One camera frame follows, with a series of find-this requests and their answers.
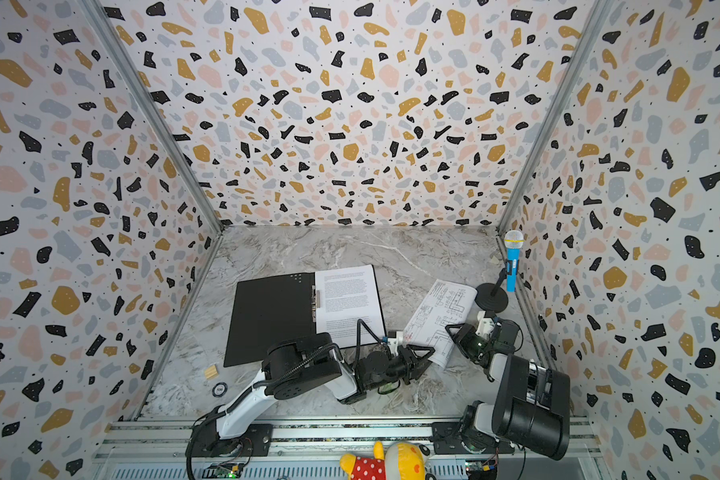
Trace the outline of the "paper sheet with diagram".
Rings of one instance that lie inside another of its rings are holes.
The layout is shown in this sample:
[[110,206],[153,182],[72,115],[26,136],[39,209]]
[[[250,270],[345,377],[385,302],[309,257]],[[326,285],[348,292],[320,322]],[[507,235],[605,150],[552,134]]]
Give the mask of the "paper sheet with diagram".
[[454,349],[446,326],[464,323],[476,296],[474,287],[436,280],[404,328],[404,342],[433,347],[430,360],[446,368]]

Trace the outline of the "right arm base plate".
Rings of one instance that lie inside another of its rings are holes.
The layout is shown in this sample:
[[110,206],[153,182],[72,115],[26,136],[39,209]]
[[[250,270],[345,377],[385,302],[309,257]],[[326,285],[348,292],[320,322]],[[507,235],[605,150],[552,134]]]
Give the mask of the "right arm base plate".
[[494,455],[512,454],[515,447],[508,441],[490,435],[471,435],[462,432],[459,422],[431,424],[432,445],[437,455]]

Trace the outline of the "metal binder clip mechanism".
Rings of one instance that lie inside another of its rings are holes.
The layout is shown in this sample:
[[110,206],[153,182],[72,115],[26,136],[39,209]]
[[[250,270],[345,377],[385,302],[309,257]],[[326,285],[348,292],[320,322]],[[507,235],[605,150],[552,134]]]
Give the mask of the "metal binder clip mechanism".
[[320,291],[316,285],[312,286],[312,321],[314,324],[317,323],[318,310],[320,309]]

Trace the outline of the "text paper sheet back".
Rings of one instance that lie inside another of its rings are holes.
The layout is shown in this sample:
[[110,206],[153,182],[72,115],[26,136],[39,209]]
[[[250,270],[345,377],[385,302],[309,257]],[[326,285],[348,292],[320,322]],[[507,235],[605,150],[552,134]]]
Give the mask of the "text paper sheet back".
[[387,336],[372,265],[317,271],[314,285],[321,300],[317,333],[328,333],[342,349],[357,345],[359,320],[379,339]]

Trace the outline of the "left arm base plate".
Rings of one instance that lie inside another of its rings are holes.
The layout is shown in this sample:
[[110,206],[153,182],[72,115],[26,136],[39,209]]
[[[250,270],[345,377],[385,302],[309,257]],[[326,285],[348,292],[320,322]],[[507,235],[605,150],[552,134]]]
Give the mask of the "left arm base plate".
[[185,451],[187,458],[212,458],[220,456],[266,457],[273,435],[272,424],[254,423],[243,435],[233,439],[221,439],[215,424],[198,425],[192,430]]

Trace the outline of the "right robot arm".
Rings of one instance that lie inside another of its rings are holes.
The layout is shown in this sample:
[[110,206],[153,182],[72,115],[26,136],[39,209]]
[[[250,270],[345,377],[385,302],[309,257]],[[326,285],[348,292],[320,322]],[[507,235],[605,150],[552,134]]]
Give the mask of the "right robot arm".
[[482,318],[445,330],[458,351],[498,387],[491,404],[468,405],[448,436],[471,453],[508,441],[562,459],[570,442],[569,376],[520,356],[524,334],[512,320]]

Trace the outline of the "orange black binder folder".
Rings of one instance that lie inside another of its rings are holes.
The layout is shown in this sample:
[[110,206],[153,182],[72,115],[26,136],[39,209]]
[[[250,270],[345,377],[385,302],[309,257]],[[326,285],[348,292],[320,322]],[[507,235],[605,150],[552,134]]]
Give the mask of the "orange black binder folder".
[[[276,275],[237,284],[224,366],[261,361],[276,344],[319,334],[311,312],[314,273]],[[363,346],[379,339],[362,320],[357,332]]]

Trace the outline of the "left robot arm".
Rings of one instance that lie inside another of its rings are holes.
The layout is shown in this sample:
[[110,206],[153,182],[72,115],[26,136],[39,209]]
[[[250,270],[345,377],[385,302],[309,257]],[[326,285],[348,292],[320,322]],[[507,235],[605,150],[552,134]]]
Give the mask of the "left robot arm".
[[254,422],[279,401],[290,400],[320,387],[342,404],[356,403],[371,390],[393,390],[420,378],[431,365],[430,346],[391,347],[378,339],[378,350],[363,356],[355,348],[355,363],[347,363],[330,334],[319,333],[286,341],[268,350],[261,369],[233,400],[201,416],[192,426],[185,450],[187,460],[219,457],[237,449],[265,456],[264,438],[271,428]]

